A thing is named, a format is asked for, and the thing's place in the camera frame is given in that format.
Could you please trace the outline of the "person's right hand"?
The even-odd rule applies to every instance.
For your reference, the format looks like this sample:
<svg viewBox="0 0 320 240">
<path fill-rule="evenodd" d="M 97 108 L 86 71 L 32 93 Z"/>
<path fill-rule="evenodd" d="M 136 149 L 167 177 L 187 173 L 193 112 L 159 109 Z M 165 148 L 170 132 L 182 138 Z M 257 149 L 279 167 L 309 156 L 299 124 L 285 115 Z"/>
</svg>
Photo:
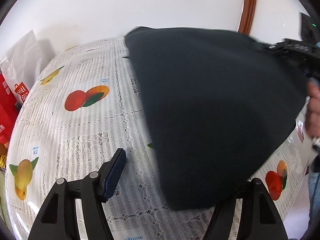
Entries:
<svg viewBox="0 0 320 240">
<path fill-rule="evenodd" d="M 320 135 L 320 99 L 319 88 L 311 81 L 308 82 L 308 96 L 310 96 L 305 117 L 305 129 L 310 138 Z"/>
</svg>

